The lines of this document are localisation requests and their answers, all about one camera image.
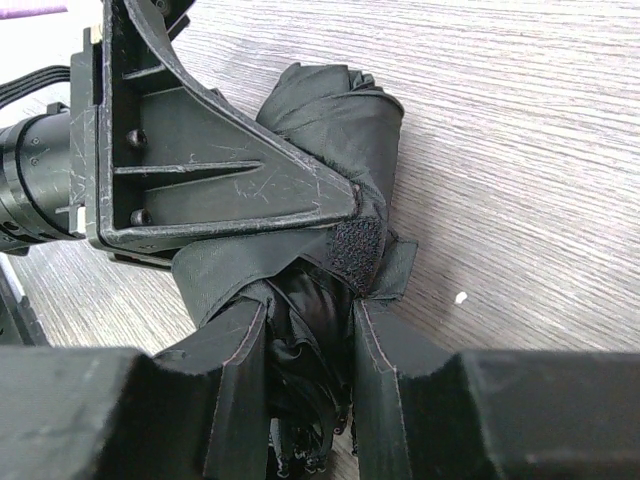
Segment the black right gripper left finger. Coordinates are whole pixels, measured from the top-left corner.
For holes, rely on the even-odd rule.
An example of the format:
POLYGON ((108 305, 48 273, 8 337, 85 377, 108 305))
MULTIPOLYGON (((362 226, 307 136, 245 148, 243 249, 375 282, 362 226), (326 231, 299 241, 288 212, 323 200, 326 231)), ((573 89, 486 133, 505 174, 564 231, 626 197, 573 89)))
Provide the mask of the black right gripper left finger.
POLYGON ((266 310, 234 303, 157 357, 1 350, 5 479, 261 479, 266 310))

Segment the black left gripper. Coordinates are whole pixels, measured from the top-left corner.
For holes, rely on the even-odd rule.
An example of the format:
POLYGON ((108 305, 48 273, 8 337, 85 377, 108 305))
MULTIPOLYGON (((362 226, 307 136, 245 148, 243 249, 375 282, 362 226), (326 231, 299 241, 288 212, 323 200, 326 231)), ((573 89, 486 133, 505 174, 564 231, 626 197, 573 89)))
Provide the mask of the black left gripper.
POLYGON ((348 180, 189 74, 172 47, 188 9, 107 1, 103 40, 99 24, 83 29, 71 57, 70 232, 113 262, 168 270, 123 250, 354 216, 348 180))

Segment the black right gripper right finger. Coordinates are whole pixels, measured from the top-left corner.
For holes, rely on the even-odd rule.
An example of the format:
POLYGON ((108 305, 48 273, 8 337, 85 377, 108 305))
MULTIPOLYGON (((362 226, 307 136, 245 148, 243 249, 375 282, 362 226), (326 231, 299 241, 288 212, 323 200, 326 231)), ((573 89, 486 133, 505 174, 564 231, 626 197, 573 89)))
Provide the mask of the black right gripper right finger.
POLYGON ((635 479, 632 353, 450 353, 382 303, 354 306, 363 479, 635 479))

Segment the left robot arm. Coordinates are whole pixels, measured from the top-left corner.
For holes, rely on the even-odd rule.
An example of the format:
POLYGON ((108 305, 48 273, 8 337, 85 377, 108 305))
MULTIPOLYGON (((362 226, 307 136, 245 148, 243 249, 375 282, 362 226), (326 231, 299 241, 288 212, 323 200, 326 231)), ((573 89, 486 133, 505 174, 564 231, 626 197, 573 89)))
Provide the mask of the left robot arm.
POLYGON ((159 269, 202 240, 319 229, 357 214, 354 185, 184 68, 187 1, 106 1, 69 66, 5 84, 9 104, 66 82, 68 103, 1 132, 1 249, 85 239, 159 269))

